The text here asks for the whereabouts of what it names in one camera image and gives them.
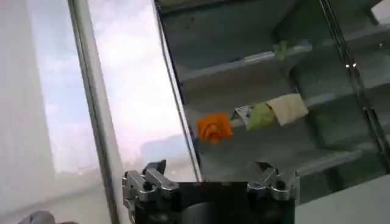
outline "shelf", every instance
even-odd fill
[[[298,176],[305,177],[354,161],[362,155],[363,152],[360,150],[335,151],[312,149],[296,153],[283,161],[261,160],[260,158],[255,159],[270,163],[281,172],[296,170]],[[202,166],[201,169],[205,179],[209,181],[254,181],[260,174],[259,171],[256,170],[256,166],[254,166],[254,161],[251,166],[243,165],[242,167],[229,167],[227,170],[223,167],[215,169],[214,167],[205,166]],[[233,173],[226,175],[226,171],[229,172],[229,169],[234,171]]]
[[[370,83],[365,83],[366,84],[366,89],[375,89],[375,88],[382,88],[382,87],[389,87],[390,84],[390,79],[386,78],[385,79],[378,79],[374,80],[373,82]],[[355,93],[342,93],[342,94],[336,94],[336,93],[326,93],[326,94],[321,94],[315,97],[310,97],[305,100],[305,105],[308,108],[314,108],[318,107],[320,105],[324,105],[326,103],[333,102],[335,100],[342,100],[345,97],[354,97]]]
[[[288,75],[288,72],[312,50],[310,45],[296,46],[287,50],[284,60],[273,52],[251,55],[238,61],[200,69],[181,79],[184,92],[218,86],[223,88],[232,82],[248,82],[249,80],[269,80],[275,78],[274,72]]]
[[[357,32],[352,32],[344,35],[344,39],[348,47],[355,54],[355,50],[368,47],[373,44],[380,44],[390,40],[390,25],[377,25]],[[328,57],[324,51],[334,50],[336,46],[334,39],[327,39],[316,44],[313,48],[310,58],[312,60],[320,60],[321,57]]]
[[[312,175],[323,170],[354,161],[361,157],[362,151],[307,150],[296,154],[282,168],[297,171],[300,177]]]
[[[384,119],[379,120],[383,131],[387,138],[390,137],[390,117],[386,117]],[[344,138],[343,140],[336,141],[333,145],[335,147],[340,148],[348,148],[353,145],[353,148],[362,150],[364,152],[372,151],[374,146],[374,142],[372,142],[371,137],[369,135],[368,130],[359,131],[355,133],[353,136],[349,136],[348,138]]]
[[[349,33],[344,35],[344,39],[349,45],[349,48],[352,49],[381,41],[388,41],[390,40],[390,25],[378,25],[358,32]],[[335,40],[325,40],[321,46],[333,46],[335,43]]]

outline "small green object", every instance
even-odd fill
[[[256,128],[265,127],[275,121],[275,114],[266,103],[255,104],[250,112],[250,118],[246,130],[252,131]]]
[[[287,55],[287,41],[283,40],[279,44],[274,45],[275,56],[283,61]]]

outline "beige cloth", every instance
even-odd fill
[[[270,100],[267,104],[274,110],[281,126],[291,123],[309,113],[300,94],[288,94]]]

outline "orange flower-shaped object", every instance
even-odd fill
[[[215,144],[223,138],[233,136],[229,116],[225,113],[210,114],[197,122],[197,130],[201,140]]]

